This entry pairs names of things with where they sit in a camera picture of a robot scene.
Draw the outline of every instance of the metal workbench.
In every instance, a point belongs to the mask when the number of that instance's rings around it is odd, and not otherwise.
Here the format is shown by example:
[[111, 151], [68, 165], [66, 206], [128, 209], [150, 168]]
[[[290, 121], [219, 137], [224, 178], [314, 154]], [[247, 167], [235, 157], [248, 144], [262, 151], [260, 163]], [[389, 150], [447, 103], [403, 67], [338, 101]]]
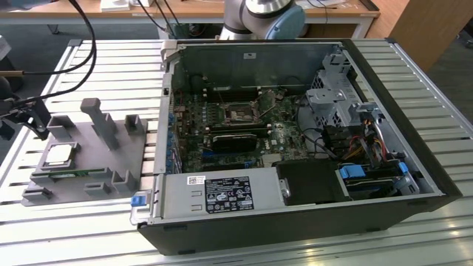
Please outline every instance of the metal workbench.
[[[162, 95], [159, 40], [102, 40], [95, 73], [80, 89], [48, 99], [54, 114], [87, 119], [79, 106], [98, 97], [114, 119], [151, 122], [142, 189], [151, 187]], [[411, 122], [464, 198], [387, 231], [175, 257], [160, 255], [130, 223], [130, 199], [23, 207], [22, 193], [46, 142], [24, 128], [0, 168], [0, 265], [471, 265], [473, 263], [473, 128], [396, 44], [358, 40]], [[58, 70], [80, 63], [91, 42], [68, 47]], [[80, 81], [88, 68], [54, 76], [43, 94]], [[372, 98], [363, 83], [368, 98]]]

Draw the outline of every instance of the gray plastic holder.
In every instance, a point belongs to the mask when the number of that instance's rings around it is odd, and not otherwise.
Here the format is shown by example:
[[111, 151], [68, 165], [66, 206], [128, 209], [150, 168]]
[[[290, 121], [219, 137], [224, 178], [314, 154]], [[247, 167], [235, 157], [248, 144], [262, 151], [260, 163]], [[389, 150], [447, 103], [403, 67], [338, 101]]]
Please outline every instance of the gray plastic holder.
[[127, 175], [123, 178], [115, 171], [112, 176], [112, 186], [116, 188], [119, 193], [136, 191], [138, 182], [132, 176], [132, 173], [127, 171]]
[[87, 183], [84, 185], [84, 191], [90, 196], [103, 196], [111, 193], [111, 188], [106, 182]]

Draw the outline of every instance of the blue release latch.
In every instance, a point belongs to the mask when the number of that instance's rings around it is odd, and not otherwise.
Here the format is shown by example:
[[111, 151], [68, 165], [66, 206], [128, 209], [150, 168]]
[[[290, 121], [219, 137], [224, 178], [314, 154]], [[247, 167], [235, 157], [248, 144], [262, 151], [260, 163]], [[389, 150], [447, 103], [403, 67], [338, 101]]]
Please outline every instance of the blue release latch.
[[147, 206], [147, 196], [132, 197], [132, 207]]
[[409, 173], [409, 169], [408, 169], [407, 163], [405, 162], [400, 162], [399, 166], [400, 166], [400, 169], [403, 171], [403, 174], [407, 175]]
[[346, 165], [339, 171], [343, 179], [367, 176], [362, 165]]

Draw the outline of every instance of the warning label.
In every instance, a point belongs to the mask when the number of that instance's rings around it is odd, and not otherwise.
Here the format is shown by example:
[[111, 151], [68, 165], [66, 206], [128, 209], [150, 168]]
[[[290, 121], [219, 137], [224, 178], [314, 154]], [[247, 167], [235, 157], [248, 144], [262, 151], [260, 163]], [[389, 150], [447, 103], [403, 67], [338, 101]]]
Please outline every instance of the warning label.
[[206, 180], [206, 206], [208, 213], [255, 209], [250, 177]]

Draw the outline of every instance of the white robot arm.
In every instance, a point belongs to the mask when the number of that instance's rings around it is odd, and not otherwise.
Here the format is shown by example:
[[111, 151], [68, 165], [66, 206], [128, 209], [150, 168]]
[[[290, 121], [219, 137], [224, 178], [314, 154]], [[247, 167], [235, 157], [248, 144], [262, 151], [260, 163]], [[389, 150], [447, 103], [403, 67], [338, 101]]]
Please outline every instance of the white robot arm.
[[295, 39], [304, 23], [304, 10], [295, 0], [226, 0], [220, 39]]

